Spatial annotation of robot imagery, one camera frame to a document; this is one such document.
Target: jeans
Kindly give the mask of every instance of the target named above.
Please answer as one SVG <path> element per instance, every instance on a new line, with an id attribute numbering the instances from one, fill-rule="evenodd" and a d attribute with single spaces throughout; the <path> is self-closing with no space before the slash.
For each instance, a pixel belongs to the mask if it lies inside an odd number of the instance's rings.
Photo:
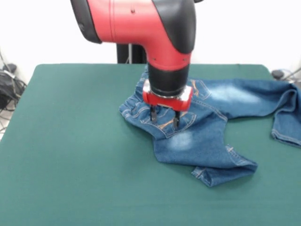
<path id="1" fill-rule="evenodd" d="M 189 78 L 193 98 L 173 127 L 174 111 L 158 106 L 157 122 L 150 119 L 150 106 L 143 102 L 142 89 L 148 78 L 145 67 L 135 92 L 119 111 L 128 123 L 153 136 L 159 162 L 190 165 L 192 175 L 208 187 L 252 175 L 257 163 L 225 145 L 223 134 L 228 120 L 274 113 L 274 139 L 301 147 L 301 92 L 285 81 L 246 79 L 200 80 Z"/>

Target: white wall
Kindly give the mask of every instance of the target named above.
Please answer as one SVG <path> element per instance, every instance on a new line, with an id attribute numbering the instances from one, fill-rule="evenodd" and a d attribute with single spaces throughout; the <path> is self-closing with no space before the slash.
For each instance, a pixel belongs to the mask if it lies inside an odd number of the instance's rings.
<path id="1" fill-rule="evenodd" d="M 116 45 L 85 40 L 69 0 L 0 0 L 0 9 L 0 21 L 5 21 L 1 51 L 26 81 L 41 63 L 117 62 Z"/>
<path id="2" fill-rule="evenodd" d="M 0 46 L 29 81 L 41 63 L 116 63 L 116 46 L 80 33 L 69 0 L 0 0 Z M 204 0 L 192 63 L 301 65 L 299 0 Z"/>

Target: orange stitching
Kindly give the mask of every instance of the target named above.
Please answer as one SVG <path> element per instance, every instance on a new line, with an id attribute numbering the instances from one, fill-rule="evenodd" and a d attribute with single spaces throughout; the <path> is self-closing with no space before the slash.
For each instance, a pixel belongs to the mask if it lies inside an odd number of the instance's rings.
<path id="1" fill-rule="evenodd" d="M 182 115 L 181 115 L 181 117 L 183 117 L 183 116 L 186 115 L 186 114 L 187 114 L 187 112 L 183 112 Z M 158 128 L 159 128 L 159 129 L 164 129 L 167 125 L 169 125 L 169 124 L 171 124 L 171 123 L 173 123 L 173 122 L 174 122 L 174 120 L 172 119 L 172 120 L 168 121 L 168 122 L 165 123 L 165 124 L 159 125 Z"/>
<path id="2" fill-rule="evenodd" d="M 192 86 L 193 86 L 193 88 L 195 90 L 194 95 L 196 95 L 198 97 L 199 91 L 198 91 L 198 88 L 196 86 L 196 81 L 195 80 L 191 80 L 191 83 L 192 83 Z"/>

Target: green tablecloth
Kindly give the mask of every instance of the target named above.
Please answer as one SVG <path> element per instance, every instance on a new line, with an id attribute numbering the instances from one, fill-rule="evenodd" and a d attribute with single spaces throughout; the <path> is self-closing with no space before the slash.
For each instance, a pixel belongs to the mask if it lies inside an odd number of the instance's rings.
<path id="1" fill-rule="evenodd" d="M 225 142 L 258 171 L 208 188 L 193 167 L 156 161 L 121 117 L 144 65 L 39 65 L 0 143 L 0 226 L 294 226 L 301 150 L 273 117 L 230 121 Z M 192 65 L 200 78 L 271 79 L 260 65 Z"/>

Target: back pocket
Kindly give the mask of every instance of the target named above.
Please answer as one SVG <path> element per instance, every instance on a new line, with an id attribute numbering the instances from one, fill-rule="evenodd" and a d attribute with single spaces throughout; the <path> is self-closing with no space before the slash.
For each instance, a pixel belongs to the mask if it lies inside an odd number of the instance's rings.
<path id="1" fill-rule="evenodd" d="M 202 80 L 189 79 L 193 88 L 193 96 L 206 100 L 210 96 L 210 91 Z"/>
<path id="2" fill-rule="evenodd" d="M 174 111 L 170 108 L 159 107 L 157 111 L 157 122 L 153 123 L 148 117 L 145 120 L 141 120 L 141 123 L 151 125 L 159 129 L 166 138 L 170 138 L 174 134 L 177 134 L 188 127 L 190 127 L 196 119 L 196 114 L 192 112 L 181 112 L 179 126 L 174 128 Z"/>

